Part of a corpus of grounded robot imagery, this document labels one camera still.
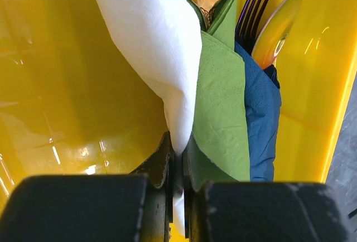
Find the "blue napkin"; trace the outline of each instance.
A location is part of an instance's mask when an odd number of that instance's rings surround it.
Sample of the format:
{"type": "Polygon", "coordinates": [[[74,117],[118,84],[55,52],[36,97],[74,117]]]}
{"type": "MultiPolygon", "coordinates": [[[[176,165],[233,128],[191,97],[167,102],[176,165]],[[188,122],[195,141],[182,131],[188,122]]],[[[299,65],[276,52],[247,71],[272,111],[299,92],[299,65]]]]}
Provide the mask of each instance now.
{"type": "Polygon", "coordinates": [[[250,180],[273,181],[278,122],[281,106],[279,84],[235,43],[235,52],[245,63],[245,117],[248,127],[250,180]]]}

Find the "white napkin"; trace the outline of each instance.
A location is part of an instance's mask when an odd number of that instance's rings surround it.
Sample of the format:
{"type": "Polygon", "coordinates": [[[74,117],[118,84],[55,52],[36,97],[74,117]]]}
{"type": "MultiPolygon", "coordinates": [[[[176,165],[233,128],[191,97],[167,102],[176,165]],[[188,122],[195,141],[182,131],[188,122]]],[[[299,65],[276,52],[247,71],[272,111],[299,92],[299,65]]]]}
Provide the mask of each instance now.
{"type": "MultiPolygon", "coordinates": [[[[145,83],[164,102],[172,146],[190,138],[201,55],[200,23],[186,0],[97,0],[110,36],[145,83]]],[[[174,198],[174,223],[184,234],[183,195],[174,198]]]]}

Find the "gray surface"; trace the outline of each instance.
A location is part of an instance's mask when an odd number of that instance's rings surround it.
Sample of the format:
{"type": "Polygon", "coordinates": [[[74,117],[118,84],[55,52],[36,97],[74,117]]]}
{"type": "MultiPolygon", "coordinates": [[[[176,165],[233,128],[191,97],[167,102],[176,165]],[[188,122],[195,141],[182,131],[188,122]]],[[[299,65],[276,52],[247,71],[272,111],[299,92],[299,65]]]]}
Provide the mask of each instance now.
{"type": "Polygon", "coordinates": [[[347,213],[357,208],[357,80],[346,110],[327,177],[347,213]]]}

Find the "fork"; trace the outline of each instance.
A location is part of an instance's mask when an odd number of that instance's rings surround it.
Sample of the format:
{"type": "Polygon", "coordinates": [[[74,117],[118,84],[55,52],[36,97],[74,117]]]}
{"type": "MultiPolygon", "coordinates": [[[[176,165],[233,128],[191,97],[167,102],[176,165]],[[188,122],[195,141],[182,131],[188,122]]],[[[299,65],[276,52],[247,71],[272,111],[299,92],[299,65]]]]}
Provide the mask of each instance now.
{"type": "Polygon", "coordinates": [[[251,0],[246,0],[242,12],[240,13],[238,23],[235,28],[235,40],[243,47],[243,49],[246,50],[248,54],[251,55],[254,44],[257,40],[259,22],[269,0],[263,1],[259,12],[258,9],[262,0],[250,1],[251,0]]]}

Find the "yellow tray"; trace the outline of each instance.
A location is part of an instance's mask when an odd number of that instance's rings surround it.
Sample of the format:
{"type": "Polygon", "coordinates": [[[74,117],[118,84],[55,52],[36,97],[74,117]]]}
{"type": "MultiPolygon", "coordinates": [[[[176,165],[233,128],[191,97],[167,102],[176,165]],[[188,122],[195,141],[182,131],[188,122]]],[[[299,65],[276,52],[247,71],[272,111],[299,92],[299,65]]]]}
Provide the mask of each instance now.
{"type": "MultiPolygon", "coordinates": [[[[356,18],[355,0],[302,2],[277,60],[277,181],[326,180],[356,73],[356,18]]],[[[130,172],[166,129],[95,0],[0,0],[0,208],[29,175],[130,172]]]]}

